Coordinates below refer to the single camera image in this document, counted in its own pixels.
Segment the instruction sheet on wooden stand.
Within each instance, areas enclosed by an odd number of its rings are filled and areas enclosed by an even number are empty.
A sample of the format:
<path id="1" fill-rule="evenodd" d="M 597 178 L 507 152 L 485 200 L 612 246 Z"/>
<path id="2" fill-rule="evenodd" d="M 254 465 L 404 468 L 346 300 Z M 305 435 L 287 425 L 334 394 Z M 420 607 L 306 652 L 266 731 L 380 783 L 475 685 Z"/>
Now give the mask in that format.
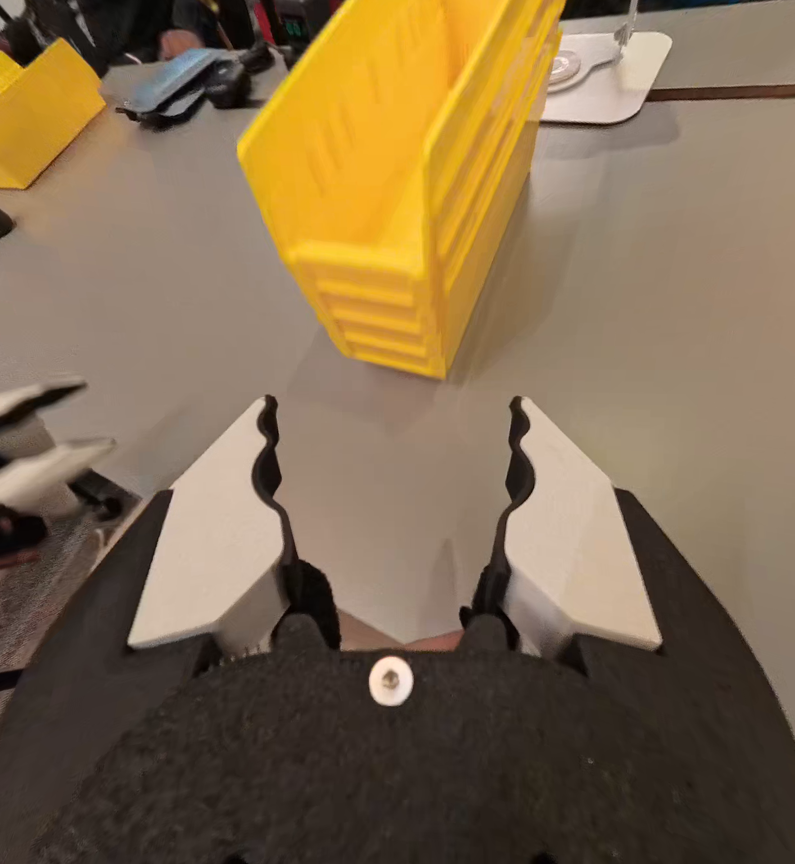
<path id="1" fill-rule="evenodd" d="M 639 7 L 639 1 L 631 1 L 613 32 L 561 37 L 541 124 L 610 126 L 640 112 L 673 40 L 658 31 L 637 30 Z"/>

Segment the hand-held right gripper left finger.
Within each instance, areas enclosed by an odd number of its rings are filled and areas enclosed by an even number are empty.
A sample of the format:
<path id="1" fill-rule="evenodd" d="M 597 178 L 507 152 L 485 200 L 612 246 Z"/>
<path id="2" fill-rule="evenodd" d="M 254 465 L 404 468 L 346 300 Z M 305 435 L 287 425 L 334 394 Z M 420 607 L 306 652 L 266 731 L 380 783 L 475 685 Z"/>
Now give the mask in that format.
<path id="1" fill-rule="evenodd" d="M 127 644 L 209 636 L 222 652 L 261 652 L 290 606 L 298 563 L 282 482 L 277 402 L 262 396 L 169 488 L 168 507 Z"/>

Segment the grey desk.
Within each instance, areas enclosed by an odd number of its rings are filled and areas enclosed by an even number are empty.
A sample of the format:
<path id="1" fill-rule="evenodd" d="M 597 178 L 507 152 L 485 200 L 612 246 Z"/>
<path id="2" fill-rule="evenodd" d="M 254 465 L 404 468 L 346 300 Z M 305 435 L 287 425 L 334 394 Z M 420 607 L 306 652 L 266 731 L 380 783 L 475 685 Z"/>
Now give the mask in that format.
<path id="1" fill-rule="evenodd" d="M 142 496 L 273 394 L 302 557 L 399 642 L 471 598 L 528 396 L 712 588 L 795 734 L 795 100 L 542 127 L 446 381 L 336 349 L 239 166 L 255 115 L 107 108 L 0 191 L 0 391 L 83 377 L 46 426 L 114 438 L 99 469 Z"/>
<path id="2" fill-rule="evenodd" d="M 640 2 L 635 32 L 659 32 L 672 40 L 656 89 L 735 88 L 751 98 L 795 99 L 795 1 L 654 10 L 650 5 Z"/>

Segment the black device green display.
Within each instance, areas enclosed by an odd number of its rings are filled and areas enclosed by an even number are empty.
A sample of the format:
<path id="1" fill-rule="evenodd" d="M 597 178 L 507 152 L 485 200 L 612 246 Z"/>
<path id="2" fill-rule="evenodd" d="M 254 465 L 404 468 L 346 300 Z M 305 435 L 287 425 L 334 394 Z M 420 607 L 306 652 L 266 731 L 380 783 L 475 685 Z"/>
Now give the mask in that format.
<path id="1" fill-rule="evenodd" d="M 278 48 L 287 70 L 301 58 L 310 42 L 310 27 L 304 1 L 274 1 L 280 41 Z"/>

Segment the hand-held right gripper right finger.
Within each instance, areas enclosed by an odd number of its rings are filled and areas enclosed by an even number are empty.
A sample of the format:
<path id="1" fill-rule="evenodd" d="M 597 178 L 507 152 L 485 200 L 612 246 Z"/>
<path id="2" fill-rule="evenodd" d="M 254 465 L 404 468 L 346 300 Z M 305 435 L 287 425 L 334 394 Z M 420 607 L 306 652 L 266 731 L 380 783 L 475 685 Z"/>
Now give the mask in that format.
<path id="1" fill-rule="evenodd" d="M 655 652 L 661 631 L 612 481 L 529 397 L 515 396 L 510 411 L 510 502 L 488 565 L 488 611 L 538 657 L 577 635 Z"/>

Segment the dark grey pouch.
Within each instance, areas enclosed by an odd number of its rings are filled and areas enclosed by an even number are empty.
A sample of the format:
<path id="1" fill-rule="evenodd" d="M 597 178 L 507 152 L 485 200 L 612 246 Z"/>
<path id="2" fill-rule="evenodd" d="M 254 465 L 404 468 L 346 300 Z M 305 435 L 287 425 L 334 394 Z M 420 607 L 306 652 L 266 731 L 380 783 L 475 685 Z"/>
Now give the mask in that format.
<path id="1" fill-rule="evenodd" d="M 159 62 L 114 111 L 146 129 L 162 131 L 187 123 L 203 103 L 219 111 L 245 107 L 253 92 L 252 73 L 238 55 L 189 49 Z"/>

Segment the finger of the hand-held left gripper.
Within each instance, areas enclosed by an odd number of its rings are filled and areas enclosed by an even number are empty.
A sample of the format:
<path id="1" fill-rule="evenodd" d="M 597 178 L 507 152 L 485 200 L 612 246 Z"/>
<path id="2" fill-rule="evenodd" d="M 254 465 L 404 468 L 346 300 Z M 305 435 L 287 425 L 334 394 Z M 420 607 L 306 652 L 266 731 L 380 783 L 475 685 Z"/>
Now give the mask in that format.
<path id="1" fill-rule="evenodd" d="M 111 438 L 68 441 L 0 469 L 0 509 L 50 520 L 79 510 L 69 485 L 116 448 Z"/>
<path id="2" fill-rule="evenodd" d="M 0 392 L 0 431 L 13 428 L 38 411 L 87 387 L 85 380 L 51 380 Z"/>

